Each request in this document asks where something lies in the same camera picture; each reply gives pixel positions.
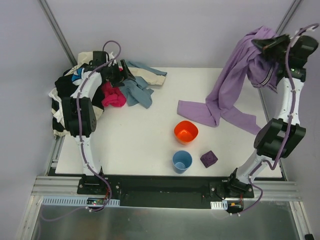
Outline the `grey blue cloth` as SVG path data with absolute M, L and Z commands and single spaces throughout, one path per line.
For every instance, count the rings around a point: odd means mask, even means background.
M 135 77 L 135 81 L 124 80 L 124 86 L 119 87 L 120 91 L 126 97 L 128 106 L 140 104 L 148 109 L 152 103 L 152 94 L 154 90 L 151 86 L 162 86 L 167 78 L 167 72 L 149 67 L 143 63 L 135 61 L 126 61 L 126 64 Z

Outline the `magenta pink cloth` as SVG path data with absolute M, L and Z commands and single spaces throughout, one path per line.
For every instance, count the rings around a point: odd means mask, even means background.
M 104 94 L 104 99 L 101 101 L 104 107 L 113 106 L 120 108 L 127 102 L 120 87 L 112 87 L 110 82 L 102 83 L 101 90 Z

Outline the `cream canvas cloth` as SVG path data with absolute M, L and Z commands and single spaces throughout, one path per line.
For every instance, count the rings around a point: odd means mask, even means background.
M 52 130 L 55 136 L 62 137 L 69 132 L 65 128 L 62 98 L 72 95 L 81 82 L 82 69 L 93 60 L 92 51 L 81 52 L 77 57 L 77 65 L 67 70 L 55 81 L 48 96 L 51 98 Z M 153 103 L 151 95 L 154 92 L 149 86 L 162 86 L 167 73 L 151 68 L 143 63 L 126 61 L 129 71 L 135 80 L 126 80 L 124 86 L 112 87 L 106 82 L 98 87 L 92 99 L 93 110 L 97 119 L 101 117 L 108 106 L 121 108 L 125 104 L 134 106 L 140 104 L 148 109 Z

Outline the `lilac purple shirt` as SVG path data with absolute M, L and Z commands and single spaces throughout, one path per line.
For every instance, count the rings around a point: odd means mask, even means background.
M 254 88 L 277 91 L 278 64 L 265 60 L 261 51 L 252 43 L 253 40 L 276 36 L 276 32 L 266 26 L 247 33 L 237 43 L 205 102 L 179 100 L 177 114 L 209 127 L 217 127 L 220 119 L 224 119 L 248 133 L 257 135 L 261 128 L 256 123 L 256 116 L 241 112 L 235 107 L 235 103 L 245 79 L 248 79 Z

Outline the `black cloth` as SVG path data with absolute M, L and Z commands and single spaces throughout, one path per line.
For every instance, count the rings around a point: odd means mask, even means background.
M 54 83 L 55 88 L 48 94 L 51 98 L 51 113 L 52 118 L 52 130 L 56 136 L 64 136 L 69 132 L 65 129 L 63 110 L 60 109 L 62 106 L 62 98 L 70 97 L 78 88 L 79 85 L 74 85 L 71 81 L 72 75 L 76 70 L 69 70 L 65 75 L 58 78 Z M 102 85 L 100 85 L 92 99 L 93 110 L 95 117 L 98 120 L 104 112 L 102 100 L 105 95 L 102 92 Z

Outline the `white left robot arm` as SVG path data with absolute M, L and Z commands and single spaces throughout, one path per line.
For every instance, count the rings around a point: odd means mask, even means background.
M 102 164 L 96 156 L 92 136 L 97 128 L 97 118 L 92 100 L 103 83 L 120 87 L 124 80 L 134 80 L 125 60 L 116 62 L 116 56 L 105 51 L 93 52 L 88 65 L 79 68 L 77 88 L 73 94 L 62 98 L 65 129 L 76 141 L 82 162 L 82 184 L 100 185 L 103 177 Z

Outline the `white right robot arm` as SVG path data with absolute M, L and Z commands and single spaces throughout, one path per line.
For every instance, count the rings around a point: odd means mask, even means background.
M 265 168 L 274 170 L 281 158 L 287 158 L 306 134 L 299 120 L 300 94 L 306 81 L 308 57 L 318 48 L 318 41 L 308 35 L 289 37 L 284 34 L 269 39 L 254 39 L 253 45 L 267 60 L 278 63 L 276 115 L 257 134 L 254 152 L 236 168 L 223 184 L 227 198 L 252 198 L 253 181 Z

